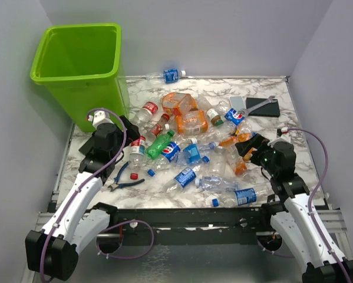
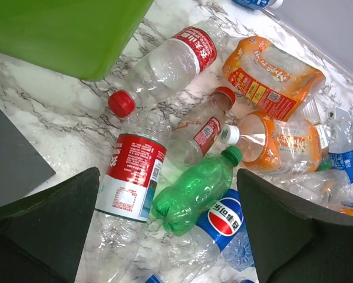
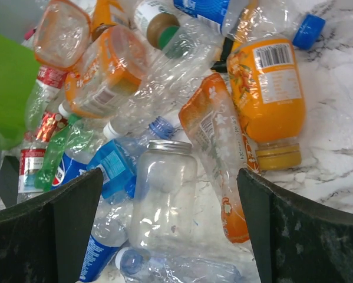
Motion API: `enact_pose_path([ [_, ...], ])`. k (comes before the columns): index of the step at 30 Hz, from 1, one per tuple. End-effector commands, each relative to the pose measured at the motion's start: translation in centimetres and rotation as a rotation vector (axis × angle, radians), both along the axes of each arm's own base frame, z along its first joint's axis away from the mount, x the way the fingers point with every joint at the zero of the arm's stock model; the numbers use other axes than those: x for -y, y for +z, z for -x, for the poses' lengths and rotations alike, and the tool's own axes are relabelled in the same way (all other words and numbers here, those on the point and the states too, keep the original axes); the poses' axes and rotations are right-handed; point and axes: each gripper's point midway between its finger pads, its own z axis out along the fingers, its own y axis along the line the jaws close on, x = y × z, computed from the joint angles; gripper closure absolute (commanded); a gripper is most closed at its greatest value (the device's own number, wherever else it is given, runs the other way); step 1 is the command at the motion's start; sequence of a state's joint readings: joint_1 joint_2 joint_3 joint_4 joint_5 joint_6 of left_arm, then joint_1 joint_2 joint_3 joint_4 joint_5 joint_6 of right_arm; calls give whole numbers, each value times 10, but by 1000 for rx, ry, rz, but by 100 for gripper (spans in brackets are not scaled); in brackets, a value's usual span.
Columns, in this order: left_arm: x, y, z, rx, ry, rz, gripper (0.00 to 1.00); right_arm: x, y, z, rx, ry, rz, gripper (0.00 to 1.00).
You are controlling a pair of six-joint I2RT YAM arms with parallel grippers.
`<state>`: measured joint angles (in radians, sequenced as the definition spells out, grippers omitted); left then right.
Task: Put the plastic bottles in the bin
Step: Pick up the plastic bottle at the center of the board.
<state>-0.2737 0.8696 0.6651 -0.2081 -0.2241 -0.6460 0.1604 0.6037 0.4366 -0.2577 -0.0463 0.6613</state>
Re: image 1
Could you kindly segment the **orange juice bottle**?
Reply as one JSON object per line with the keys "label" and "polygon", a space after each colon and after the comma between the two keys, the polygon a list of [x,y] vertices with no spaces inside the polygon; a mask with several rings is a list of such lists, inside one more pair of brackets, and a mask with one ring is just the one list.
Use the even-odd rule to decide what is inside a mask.
{"label": "orange juice bottle", "polygon": [[232,133],[219,143],[219,146],[227,150],[227,163],[233,170],[236,176],[243,175],[247,171],[246,162],[249,161],[252,155],[252,149],[244,156],[240,156],[236,148],[239,142],[246,142],[253,137],[252,132],[239,132],[238,130]]}

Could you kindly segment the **clear plain bottle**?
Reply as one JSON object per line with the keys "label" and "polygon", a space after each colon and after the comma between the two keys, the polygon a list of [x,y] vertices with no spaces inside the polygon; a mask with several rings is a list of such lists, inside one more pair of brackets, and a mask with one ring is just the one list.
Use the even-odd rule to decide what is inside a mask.
{"label": "clear plain bottle", "polygon": [[223,176],[226,170],[227,150],[224,147],[217,146],[210,155],[209,176]]}

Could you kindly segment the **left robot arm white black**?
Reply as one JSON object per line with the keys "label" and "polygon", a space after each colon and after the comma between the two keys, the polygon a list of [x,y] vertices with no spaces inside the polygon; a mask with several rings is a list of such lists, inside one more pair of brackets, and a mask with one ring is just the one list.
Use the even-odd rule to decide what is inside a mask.
{"label": "left robot arm white black", "polygon": [[90,111],[88,121],[95,132],[83,146],[85,158],[72,188],[51,219],[39,231],[29,231],[25,238],[28,269],[38,272],[43,282],[68,280],[88,243],[101,230],[109,233],[117,227],[118,219],[107,205],[98,205],[83,217],[113,172],[120,153],[140,138],[138,127],[126,116],[118,117],[121,129],[110,115],[101,108]]}

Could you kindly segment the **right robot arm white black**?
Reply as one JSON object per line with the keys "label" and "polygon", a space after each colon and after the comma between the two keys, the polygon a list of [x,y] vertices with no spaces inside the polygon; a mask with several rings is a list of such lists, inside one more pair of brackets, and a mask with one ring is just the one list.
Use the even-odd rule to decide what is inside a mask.
{"label": "right robot arm white black", "polygon": [[303,282],[353,282],[353,259],[335,244],[313,201],[313,193],[296,173],[294,146],[281,137],[270,141],[260,134],[238,142],[240,156],[251,154],[250,162],[270,175],[274,205],[262,205],[259,226],[274,229],[298,262]]}

